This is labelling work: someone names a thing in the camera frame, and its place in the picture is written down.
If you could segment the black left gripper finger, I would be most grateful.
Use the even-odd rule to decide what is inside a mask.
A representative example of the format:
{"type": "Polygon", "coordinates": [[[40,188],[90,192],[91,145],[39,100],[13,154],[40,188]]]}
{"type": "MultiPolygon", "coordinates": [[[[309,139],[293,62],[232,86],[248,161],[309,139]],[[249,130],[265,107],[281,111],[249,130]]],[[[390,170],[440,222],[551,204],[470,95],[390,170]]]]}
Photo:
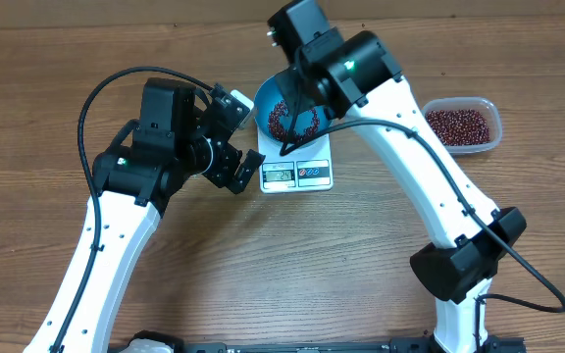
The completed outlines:
{"type": "Polygon", "coordinates": [[[210,91],[210,96],[212,98],[211,107],[222,115],[223,126],[232,131],[237,130],[240,120],[236,111],[238,101],[231,97],[231,91],[216,83],[210,91]]]}
{"type": "Polygon", "coordinates": [[[257,172],[258,168],[263,164],[266,156],[262,155],[252,149],[247,152],[244,161],[237,167],[234,176],[227,185],[227,189],[233,194],[243,192],[252,179],[253,175],[257,172]]]}

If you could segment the clear plastic bean container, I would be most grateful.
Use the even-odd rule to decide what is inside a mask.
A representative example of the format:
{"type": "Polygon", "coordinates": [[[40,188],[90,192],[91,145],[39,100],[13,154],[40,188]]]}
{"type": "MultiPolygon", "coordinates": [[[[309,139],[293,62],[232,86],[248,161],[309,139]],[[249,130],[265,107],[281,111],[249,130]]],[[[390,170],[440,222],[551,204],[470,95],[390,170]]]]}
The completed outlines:
{"type": "Polygon", "coordinates": [[[499,112],[483,97],[436,99],[425,105],[423,114],[451,155],[486,152],[502,138],[499,112]]]}

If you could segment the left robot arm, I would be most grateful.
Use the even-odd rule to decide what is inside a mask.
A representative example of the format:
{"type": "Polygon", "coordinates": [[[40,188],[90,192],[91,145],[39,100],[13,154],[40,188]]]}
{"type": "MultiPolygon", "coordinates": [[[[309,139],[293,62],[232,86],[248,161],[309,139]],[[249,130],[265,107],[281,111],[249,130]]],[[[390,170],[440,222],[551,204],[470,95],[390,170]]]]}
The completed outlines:
{"type": "Polygon", "coordinates": [[[147,80],[139,118],[95,158],[77,249],[26,351],[107,350],[132,271],[170,198],[198,174],[238,194],[263,163],[263,155],[229,143],[256,113],[238,90],[147,80]]]}

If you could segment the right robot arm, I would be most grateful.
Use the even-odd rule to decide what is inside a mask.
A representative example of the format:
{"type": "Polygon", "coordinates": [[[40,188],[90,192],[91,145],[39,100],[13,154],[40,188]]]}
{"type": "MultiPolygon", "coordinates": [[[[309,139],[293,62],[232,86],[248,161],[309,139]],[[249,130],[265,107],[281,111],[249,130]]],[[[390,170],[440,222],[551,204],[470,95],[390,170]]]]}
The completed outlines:
{"type": "Polygon", "coordinates": [[[330,25],[313,1],[293,1],[268,21],[289,66],[278,73],[293,108],[343,118],[383,160],[422,218],[430,241],[410,259],[436,301],[427,342],[394,340],[393,350],[522,352],[520,338],[485,327],[484,303],[501,258],[526,229],[522,213],[499,208],[463,173],[418,108],[401,67],[378,37],[351,38],[330,25]]]}

